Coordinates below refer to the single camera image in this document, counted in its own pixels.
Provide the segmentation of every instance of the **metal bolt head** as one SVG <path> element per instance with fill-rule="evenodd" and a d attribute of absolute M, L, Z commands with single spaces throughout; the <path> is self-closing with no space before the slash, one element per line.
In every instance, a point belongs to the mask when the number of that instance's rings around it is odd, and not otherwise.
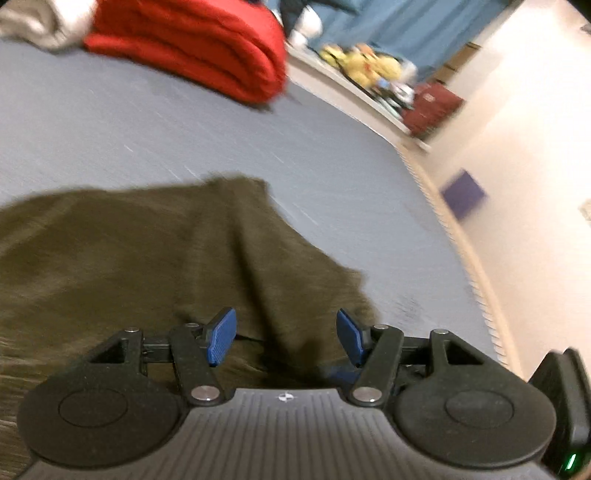
<path fill-rule="evenodd" d="M 220 391 L 213 385 L 200 385 L 191 390 L 191 396 L 195 400 L 213 401 L 220 396 Z"/>
<path fill-rule="evenodd" d="M 382 392 L 377 388 L 359 387 L 353 390 L 353 398 L 365 403 L 373 403 L 382 398 Z"/>

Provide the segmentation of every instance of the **olive green cloth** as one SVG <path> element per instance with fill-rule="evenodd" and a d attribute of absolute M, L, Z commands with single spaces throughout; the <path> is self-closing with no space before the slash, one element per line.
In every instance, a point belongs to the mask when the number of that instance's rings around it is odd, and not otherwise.
<path fill-rule="evenodd" d="M 374 319 L 360 286 L 284 222 L 260 180 L 78 190 L 0 211 L 0 478 L 28 458 L 23 394 L 117 330 L 165 333 L 232 306 L 222 385 L 314 386 L 316 366 L 343 356 L 337 310 Z"/>

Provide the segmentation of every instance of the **plush toy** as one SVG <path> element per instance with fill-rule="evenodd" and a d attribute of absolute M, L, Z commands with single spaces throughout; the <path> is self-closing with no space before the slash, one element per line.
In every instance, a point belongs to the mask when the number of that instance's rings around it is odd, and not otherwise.
<path fill-rule="evenodd" d="M 338 45 L 325 45 L 320 49 L 318 55 L 335 69 L 344 65 L 347 59 L 346 53 Z"/>
<path fill-rule="evenodd" d="M 345 73 L 365 89 L 374 87 L 379 79 L 397 80 L 402 72 L 399 62 L 387 55 L 378 55 L 366 44 L 358 44 L 347 54 Z"/>
<path fill-rule="evenodd" d="M 375 72 L 388 81 L 398 80 L 402 75 L 402 67 L 398 60 L 387 55 L 378 55 L 374 62 Z"/>
<path fill-rule="evenodd" d="M 347 54 L 343 70 L 359 86 L 369 89 L 379 79 L 379 74 L 374 70 L 375 60 L 373 55 L 362 53 L 360 49 L 354 48 Z"/>

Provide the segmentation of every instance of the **red blanket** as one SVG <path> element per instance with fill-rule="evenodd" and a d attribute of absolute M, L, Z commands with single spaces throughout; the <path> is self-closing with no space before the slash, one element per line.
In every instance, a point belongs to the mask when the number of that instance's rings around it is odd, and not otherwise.
<path fill-rule="evenodd" d="M 270 100 L 285 83 L 283 30 L 267 7 L 245 0 L 100 0 L 85 45 L 246 103 Z"/>

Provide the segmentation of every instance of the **white cloth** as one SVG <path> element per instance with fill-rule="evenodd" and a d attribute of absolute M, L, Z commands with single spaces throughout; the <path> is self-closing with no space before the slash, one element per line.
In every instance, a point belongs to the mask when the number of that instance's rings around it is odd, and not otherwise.
<path fill-rule="evenodd" d="M 95 6 L 96 0 L 9 0 L 0 8 L 0 37 L 61 50 L 82 42 L 92 27 Z"/>

